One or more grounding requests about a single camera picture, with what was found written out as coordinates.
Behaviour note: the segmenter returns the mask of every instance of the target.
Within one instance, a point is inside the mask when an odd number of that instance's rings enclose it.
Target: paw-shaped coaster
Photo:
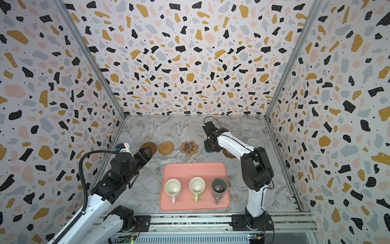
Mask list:
[[[185,153],[187,156],[192,156],[193,154],[198,153],[199,146],[196,145],[195,141],[183,142],[180,147],[180,152]]]

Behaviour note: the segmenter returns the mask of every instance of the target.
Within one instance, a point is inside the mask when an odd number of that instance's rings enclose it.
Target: mug handle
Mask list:
[[[215,204],[218,205],[219,202],[219,193],[215,196]]]

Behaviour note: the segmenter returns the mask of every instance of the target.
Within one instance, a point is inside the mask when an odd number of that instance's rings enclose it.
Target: white cup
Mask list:
[[[200,177],[194,177],[190,181],[190,191],[195,196],[195,202],[198,203],[199,197],[202,195],[204,189],[206,187],[206,183]]]
[[[255,138],[251,138],[246,143],[248,146],[252,146],[254,148],[260,147],[260,142],[256,140]]]
[[[172,203],[176,203],[176,198],[180,196],[181,184],[177,179],[170,179],[165,183],[165,192],[172,197]]]

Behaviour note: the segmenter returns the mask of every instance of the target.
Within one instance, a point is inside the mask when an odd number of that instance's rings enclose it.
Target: green mug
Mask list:
[[[204,192],[205,187],[206,187],[206,183],[200,177],[194,177],[190,181],[190,191],[195,196],[195,202],[196,203],[198,203],[199,197]]]

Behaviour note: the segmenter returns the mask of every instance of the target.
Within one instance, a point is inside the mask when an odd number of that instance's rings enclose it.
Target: mug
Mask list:
[[[224,179],[217,178],[213,180],[211,187],[213,189],[211,191],[211,195],[213,196],[213,198],[215,198],[215,204],[218,205],[219,199],[223,198],[226,193],[227,183]]]
[[[199,197],[202,195],[204,189],[206,187],[206,183],[200,177],[194,177],[190,181],[190,191],[195,196],[195,202],[198,203]]]
[[[180,196],[181,184],[177,179],[170,179],[165,183],[165,192],[172,197],[172,203],[176,203],[176,198]]]

